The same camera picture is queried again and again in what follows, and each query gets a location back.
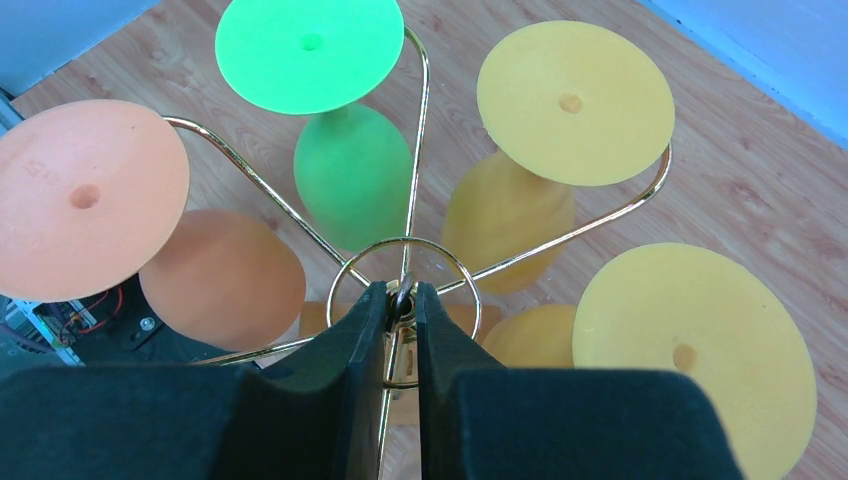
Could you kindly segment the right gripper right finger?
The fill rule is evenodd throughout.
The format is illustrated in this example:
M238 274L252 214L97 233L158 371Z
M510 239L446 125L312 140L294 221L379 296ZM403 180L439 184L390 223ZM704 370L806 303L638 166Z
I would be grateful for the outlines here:
M416 295L426 479L738 479L705 393L641 369L511 369Z

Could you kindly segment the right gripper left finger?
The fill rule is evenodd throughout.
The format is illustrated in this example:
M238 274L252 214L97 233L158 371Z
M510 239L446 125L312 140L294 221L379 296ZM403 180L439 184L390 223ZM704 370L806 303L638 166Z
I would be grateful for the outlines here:
M265 370L44 367L1 384L5 479L374 479L387 289Z

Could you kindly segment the orange wine glass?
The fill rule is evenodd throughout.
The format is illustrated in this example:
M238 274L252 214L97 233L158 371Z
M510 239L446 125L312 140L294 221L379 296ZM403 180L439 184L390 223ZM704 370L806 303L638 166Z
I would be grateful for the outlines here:
M294 252L236 211L188 210L175 128L127 101L36 114L1 138L1 291L56 302L137 276L172 330L227 351L265 346L299 317Z

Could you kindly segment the gold wire glass rack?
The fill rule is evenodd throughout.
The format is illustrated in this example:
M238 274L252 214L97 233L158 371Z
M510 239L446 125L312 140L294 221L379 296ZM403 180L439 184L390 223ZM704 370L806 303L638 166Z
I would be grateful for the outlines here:
M409 145L413 156L413 173L408 197L405 228L403 234L400 236L385 238L362 250L352 252L362 257L381 247L395 243L400 244L403 248L400 277L391 283L390 288L392 291L406 290L408 292L414 292L416 287L412 279L410 264L411 251L414 246L419 244L419 239L414 234L414 226L430 97L431 68L427 50L420 38L411 30L406 30L404 36L412 44L419 56L422 73L417 132L414 144ZM565 245L582 234L621 218L652 198L662 187L668 176L671 165L671 152L672 147L670 142L669 152L666 157L658 159L642 173L628 180L606 186L576 188L574 191L576 201L575 226L566 234ZM315 228L306 209L304 213L299 213L294 208L287 207L285 212L316 244L338 263L343 274L356 274L354 262L345 258L345 253L349 251L330 244ZM456 255L442 245L441 241L440 244L446 250L448 259L459 270L460 277L454 282L454 287L468 287L473 292L481 291L476 285L474 275Z

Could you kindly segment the green wine glass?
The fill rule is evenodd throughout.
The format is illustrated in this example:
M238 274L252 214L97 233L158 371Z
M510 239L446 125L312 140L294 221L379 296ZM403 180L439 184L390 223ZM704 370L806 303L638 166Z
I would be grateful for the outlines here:
M347 251L404 232L413 156L362 102L395 67L404 30L399 5L378 0L236 0L217 27L228 85L257 107L306 118L295 186L315 228Z

